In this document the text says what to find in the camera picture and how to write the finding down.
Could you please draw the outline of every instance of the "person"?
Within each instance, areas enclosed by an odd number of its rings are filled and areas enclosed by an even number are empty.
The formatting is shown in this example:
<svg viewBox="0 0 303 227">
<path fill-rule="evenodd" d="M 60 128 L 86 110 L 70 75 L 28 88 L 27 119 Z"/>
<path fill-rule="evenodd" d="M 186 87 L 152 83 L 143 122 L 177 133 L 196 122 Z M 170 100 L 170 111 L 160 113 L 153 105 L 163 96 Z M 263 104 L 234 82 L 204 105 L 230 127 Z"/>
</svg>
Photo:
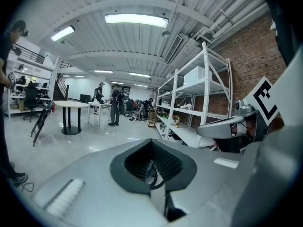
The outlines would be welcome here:
<svg viewBox="0 0 303 227">
<path fill-rule="evenodd" d="M 10 178 L 15 184 L 26 182 L 28 175 L 15 172 L 13 163 L 9 162 L 2 109 L 4 87 L 10 88 L 12 84 L 6 76 L 7 59 L 12 46 L 18 41 L 20 36 L 27 36 L 26 24 L 23 20 L 16 22 L 11 30 L 0 38 L 0 166 L 6 177 Z"/>
<path fill-rule="evenodd" d="M 141 106 L 140 106 L 138 115 L 140 115 L 140 113 L 142 113 L 142 117 L 143 117 L 145 111 L 146 111 L 149 107 L 152 108 L 152 101 L 153 101 L 153 100 L 152 100 L 152 97 L 151 97 L 150 99 L 148 99 L 148 100 L 143 101 L 143 102 L 141 103 Z"/>
<path fill-rule="evenodd" d="M 112 106 L 111 106 L 111 110 L 110 110 L 110 120 L 111 123 L 109 123 L 109 126 L 115 126 L 115 125 L 119 125 L 119 119 L 120 119 L 120 110 L 124 109 L 124 105 L 123 105 L 123 98 L 124 95 L 122 93 L 122 91 L 119 89 L 119 85 L 118 84 L 114 84 L 114 91 L 112 96 L 109 97 L 109 99 L 106 100 L 110 101 L 113 100 L 112 102 Z"/>
<path fill-rule="evenodd" d="M 125 113 L 132 114 L 133 113 L 133 102 L 130 98 L 127 100 L 125 105 L 126 105 Z"/>
<path fill-rule="evenodd" d="M 96 99 L 99 101 L 99 103 L 101 103 L 101 98 L 103 97 L 103 94 L 102 94 L 103 85 L 104 85 L 104 83 L 100 82 L 99 87 L 97 88 Z M 99 114 L 98 113 L 98 107 L 96 107 L 96 106 L 95 106 L 95 109 L 94 109 L 94 114 Z"/>
</svg>

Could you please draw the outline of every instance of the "black shirt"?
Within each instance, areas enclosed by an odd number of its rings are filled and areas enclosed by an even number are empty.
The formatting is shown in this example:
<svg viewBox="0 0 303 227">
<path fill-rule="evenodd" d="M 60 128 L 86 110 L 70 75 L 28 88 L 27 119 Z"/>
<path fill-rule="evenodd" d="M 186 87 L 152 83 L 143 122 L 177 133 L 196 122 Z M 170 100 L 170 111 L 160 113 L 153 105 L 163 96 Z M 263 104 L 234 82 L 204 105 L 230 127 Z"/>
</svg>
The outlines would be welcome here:
<svg viewBox="0 0 303 227">
<path fill-rule="evenodd" d="M 0 38 L 0 58 L 3 59 L 4 65 L 2 67 L 2 71 L 6 74 L 6 66 L 7 66 L 7 59 L 9 56 L 9 52 L 12 48 L 12 42 L 10 39 L 10 34 L 5 34 L 2 38 Z M 4 85 L 0 83 L 0 97 L 2 98 L 4 90 Z"/>
<path fill-rule="evenodd" d="M 113 97 L 113 102 L 112 105 L 116 104 L 116 97 L 121 93 L 121 91 L 119 89 L 116 89 L 113 91 L 112 97 Z"/>
<path fill-rule="evenodd" d="M 127 111 L 132 111 L 133 110 L 133 103 L 132 103 L 132 101 L 127 101 L 126 102 L 126 110 Z"/>
<path fill-rule="evenodd" d="M 98 93 L 98 91 L 100 91 L 100 93 L 102 94 L 102 87 L 98 87 L 97 88 L 97 95 L 96 95 L 96 99 L 101 98 L 102 96 Z"/>
<path fill-rule="evenodd" d="M 150 105 L 150 106 L 152 107 L 152 102 L 151 102 L 150 99 L 145 100 L 145 101 L 143 102 L 143 104 L 144 104 L 144 107 L 147 107 L 148 105 Z"/>
</svg>

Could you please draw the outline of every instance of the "white floor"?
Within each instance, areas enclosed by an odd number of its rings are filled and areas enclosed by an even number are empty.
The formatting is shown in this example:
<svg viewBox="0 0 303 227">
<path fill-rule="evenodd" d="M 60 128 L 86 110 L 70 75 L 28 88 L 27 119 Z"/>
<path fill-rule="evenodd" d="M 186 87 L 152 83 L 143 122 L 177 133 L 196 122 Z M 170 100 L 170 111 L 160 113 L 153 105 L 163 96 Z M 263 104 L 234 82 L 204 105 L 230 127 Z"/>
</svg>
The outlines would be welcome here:
<svg viewBox="0 0 303 227">
<path fill-rule="evenodd" d="M 9 158 L 15 163 L 15 170 L 28 173 L 27 182 L 35 184 L 32 193 L 23 191 L 27 196 L 32 196 L 47 178 L 85 154 L 134 140 L 160 139 L 156 128 L 147 127 L 146 122 L 129 121 L 124 116 L 120 117 L 120 125 L 115 127 L 108 126 L 106 115 L 101 116 L 98 126 L 98 115 L 93 113 L 87 123 L 87 108 L 81 110 L 82 132 L 71 136 L 63 135 L 62 108 L 57 107 L 48 116 L 33 147 L 34 137 L 30 137 L 30 132 L 36 120 L 33 118 L 31 123 L 29 119 L 24 121 L 21 114 L 16 114 L 11 119 L 5 118 Z M 71 121 L 72 126 L 77 126 L 77 109 L 71 109 Z"/>
</svg>

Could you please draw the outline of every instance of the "sneaker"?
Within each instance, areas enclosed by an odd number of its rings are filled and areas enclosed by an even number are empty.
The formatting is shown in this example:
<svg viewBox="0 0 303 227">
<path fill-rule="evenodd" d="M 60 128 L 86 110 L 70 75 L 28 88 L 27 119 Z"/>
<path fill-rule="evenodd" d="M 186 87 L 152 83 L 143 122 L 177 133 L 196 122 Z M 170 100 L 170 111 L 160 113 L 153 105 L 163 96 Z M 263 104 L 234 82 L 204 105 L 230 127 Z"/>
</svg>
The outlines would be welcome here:
<svg viewBox="0 0 303 227">
<path fill-rule="evenodd" d="M 26 173 L 16 173 L 14 178 L 11 178 L 14 184 L 25 183 L 28 179 L 28 175 Z"/>
</svg>

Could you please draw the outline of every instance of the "white round table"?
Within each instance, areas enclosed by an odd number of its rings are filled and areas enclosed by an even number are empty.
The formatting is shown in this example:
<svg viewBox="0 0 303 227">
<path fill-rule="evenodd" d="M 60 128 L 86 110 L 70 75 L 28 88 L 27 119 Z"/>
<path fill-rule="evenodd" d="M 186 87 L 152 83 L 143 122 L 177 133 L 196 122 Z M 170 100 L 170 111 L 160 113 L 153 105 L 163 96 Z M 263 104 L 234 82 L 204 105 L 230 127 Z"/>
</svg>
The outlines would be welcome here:
<svg viewBox="0 0 303 227">
<path fill-rule="evenodd" d="M 88 104 L 74 101 L 54 101 L 56 106 L 63 107 L 63 129 L 62 133 L 66 135 L 75 135 L 81 132 L 81 108 L 88 107 Z M 66 127 L 66 108 L 68 108 L 68 128 Z M 71 127 L 71 108 L 78 108 L 78 127 Z"/>
</svg>

